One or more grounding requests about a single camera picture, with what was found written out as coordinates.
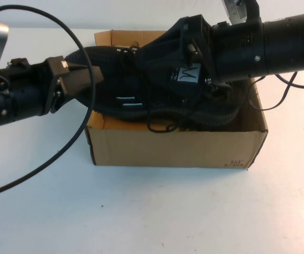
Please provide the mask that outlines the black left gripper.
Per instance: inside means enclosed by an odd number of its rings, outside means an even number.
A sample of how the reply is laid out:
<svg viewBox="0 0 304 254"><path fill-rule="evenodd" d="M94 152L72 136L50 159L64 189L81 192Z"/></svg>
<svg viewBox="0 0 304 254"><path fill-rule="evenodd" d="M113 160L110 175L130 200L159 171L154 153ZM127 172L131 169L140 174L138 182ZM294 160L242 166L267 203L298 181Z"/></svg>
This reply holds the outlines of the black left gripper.
<svg viewBox="0 0 304 254"><path fill-rule="evenodd" d="M15 118L27 119L48 114L55 99L56 86L61 77L65 95L77 95L91 87L87 66L65 67L62 56L51 57L30 65L25 58L15 60Z"/></svg>

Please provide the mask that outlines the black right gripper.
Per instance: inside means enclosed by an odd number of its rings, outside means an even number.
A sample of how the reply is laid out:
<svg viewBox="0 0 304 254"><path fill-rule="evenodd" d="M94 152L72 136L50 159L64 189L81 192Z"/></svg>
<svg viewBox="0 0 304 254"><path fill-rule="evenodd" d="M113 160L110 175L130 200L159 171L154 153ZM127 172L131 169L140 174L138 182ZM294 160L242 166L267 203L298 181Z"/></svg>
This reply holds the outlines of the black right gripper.
<svg viewBox="0 0 304 254"><path fill-rule="evenodd" d="M221 22L214 26L202 15L184 17L139 48L135 53L135 66L141 71L181 67L180 79L206 78L207 92L228 92L232 89L229 83L212 79L264 76L263 31L259 17L239 24Z"/></svg>

